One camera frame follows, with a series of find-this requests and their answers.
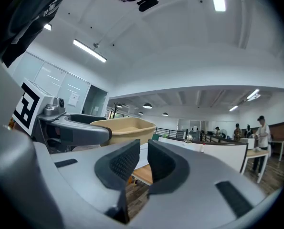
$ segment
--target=white table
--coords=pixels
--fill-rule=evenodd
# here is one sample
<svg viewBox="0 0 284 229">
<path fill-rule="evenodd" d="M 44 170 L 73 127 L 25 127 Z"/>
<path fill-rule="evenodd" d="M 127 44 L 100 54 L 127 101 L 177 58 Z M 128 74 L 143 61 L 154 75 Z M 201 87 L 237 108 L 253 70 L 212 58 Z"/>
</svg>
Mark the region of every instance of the white table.
<svg viewBox="0 0 284 229">
<path fill-rule="evenodd" d="M 281 153 L 280 153 L 280 158 L 279 161 L 282 160 L 282 155 L 283 155 L 283 148 L 284 148 L 284 140 L 272 140 L 271 143 L 281 143 Z"/>
<path fill-rule="evenodd" d="M 265 156 L 265 160 L 264 160 L 264 163 L 263 163 L 263 167 L 262 167 L 260 176 L 257 179 L 257 183 L 260 183 L 260 181 L 261 181 L 261 179 L 263 177 L 264 171 L 265 171 L 265 167 L 267 165 L 268 155 L 269 155 L 268 150 L 261 150 L 259 152 L 254 152 L 252 149 L 248 150 L 246 158 L 245 158 L 245 163 L 243 164 L 243 168 L 242 168 L 241 174 L 243 175 L 243 173 L 245 172 L 245 169 L 246 169 L 247 162 L 248 162 L 249 158 L 257 158 L 257 157 Z"/>
</svg>

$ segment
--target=wooden floor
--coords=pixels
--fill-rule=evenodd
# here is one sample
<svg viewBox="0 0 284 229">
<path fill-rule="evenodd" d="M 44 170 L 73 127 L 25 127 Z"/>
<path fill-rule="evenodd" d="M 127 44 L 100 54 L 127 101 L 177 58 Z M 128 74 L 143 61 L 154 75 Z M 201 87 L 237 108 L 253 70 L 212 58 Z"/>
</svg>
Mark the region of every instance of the wooden floor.
<svg viewBox="0 0 284 229">
<path fill-rule="evenodd" d="M 251 172 L 253 159 L 248 159 L 244 175 L 256 183 L 257 173 Z M 269 195 L 281 188 L 284 184 L 284 157 L 279 162 L 279 156 L 273 155 L 268 159 L 267 166 L 258 186 Z M 126 197 L 129 217 L 132 219 L 147 203 L 148 185 L 137 181 L 137 185 L 131 183 L 126 187 Z"/>
</svg>

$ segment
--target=beige plastic basket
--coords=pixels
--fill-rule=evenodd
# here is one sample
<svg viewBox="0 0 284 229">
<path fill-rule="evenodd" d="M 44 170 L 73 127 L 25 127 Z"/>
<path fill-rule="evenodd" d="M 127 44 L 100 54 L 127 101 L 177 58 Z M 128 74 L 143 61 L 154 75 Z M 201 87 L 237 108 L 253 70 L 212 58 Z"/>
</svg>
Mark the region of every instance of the beige plastic basket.
<svg viewBox="0 0 284 229">
<path fill-rule="evenodd" d="M 135 117 L 99 120 L 92 122 L 91 125 L 108 127 L 112 131 L 112 138 L 101 146 L 135 139 L 140 139 L 142 145 L 152 138 L 156 129 L 155 124 Z"/>
</svg>

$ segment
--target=ceiling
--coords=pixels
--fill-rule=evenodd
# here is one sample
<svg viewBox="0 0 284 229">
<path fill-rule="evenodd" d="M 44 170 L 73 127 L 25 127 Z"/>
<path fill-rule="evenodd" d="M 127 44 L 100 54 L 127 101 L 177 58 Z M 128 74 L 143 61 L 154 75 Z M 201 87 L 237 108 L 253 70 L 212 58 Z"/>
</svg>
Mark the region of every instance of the ceiling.
<svg viewBox="0 0 284 229">
<path fill-rule="evenodd" d="M 227 45 L 284 59 L 282 23 L 264 0 L 225 1 L 225 12 L 216 12 L 212 0 L 160 0 L 139 12 L 135 2 L 64 0 L 52 31 L 41 33 L 35 41 L 114 79 L 143 58 L 180 45 Z M 91 48 L 99 42 L 96 50 L 107 62 L 75 47 L 73 39 Z"/>
<path fill-rule="evenodd" d="M 126 98 L 110 99 L 108 106 L 113 107 L 114 103 L 123 104 L 122 111 L 138 113 L 143 109 L 145 103 L 150 103 L 153 108 L 164 106 L 189 106 L 192 108 L 223 109 L 229 110 L 240 104 L 255 89 L 187 89 L 168 90 L 155 94 L 136 95 Z M 261 97 L 253 101 L 243 103 L 245 106 L 256 106 L 264 104 L 272 96 L 273 92 L 260 89 Z"/>
</svg>

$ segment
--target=table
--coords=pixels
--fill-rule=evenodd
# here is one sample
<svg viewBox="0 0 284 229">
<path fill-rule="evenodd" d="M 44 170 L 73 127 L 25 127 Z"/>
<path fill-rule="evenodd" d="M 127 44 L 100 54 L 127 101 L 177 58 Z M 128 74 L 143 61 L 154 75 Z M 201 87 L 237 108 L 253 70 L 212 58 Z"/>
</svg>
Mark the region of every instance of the table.
<svg viewBox="0 0 284 229">
<path fill-rule="evenodd" d="M 284 148 L 284 139 L 274 139 L 271 141 L 271 143 L 281 143 L 281 153 L 280 153 L 280 158 L 279 158 L 279 161 L 281 161 L 282 155 L 283 155 L 283 148 Z"/>
<path fill-rule="evenodd" d="M 257 157 L 265 156 L 265 160 L 264 160 L 264 163 L 263 163 L 261 174 L 260 174 L 260 176 L 257 179 L 257 183 L 260 183 L 260 181 L 261 181 L 261 179 L 263 177 L 264 171 L 265 171 L 265 167 L 267 165 L 268 155 L 269 155 L 269 151 L 268 150 L 261 150 L 259 152 L 254 152 L 252 149 L 249 149 L 247 151 L 247 155 L 246 155 L 246 158 L 245 158 L 245 163 L 243 164 L 243 168 L 242 168 L 241 174 L 243 175 L 243 173 L 245 172 L 245 169 L 246 169 L 247 162 L 248 162 L 249 158 L 257 158 Z"/>
<path fill-rule="evenodd" d="M 151 168 L 149 164 L 139 169 L 134 170 L 132 175 L 136 179 L 140 180 L 141 182 L 144 182 L 145 184 L 149 186 L 152 184 L 152 173 L 151 173 Z"/>
</svg>

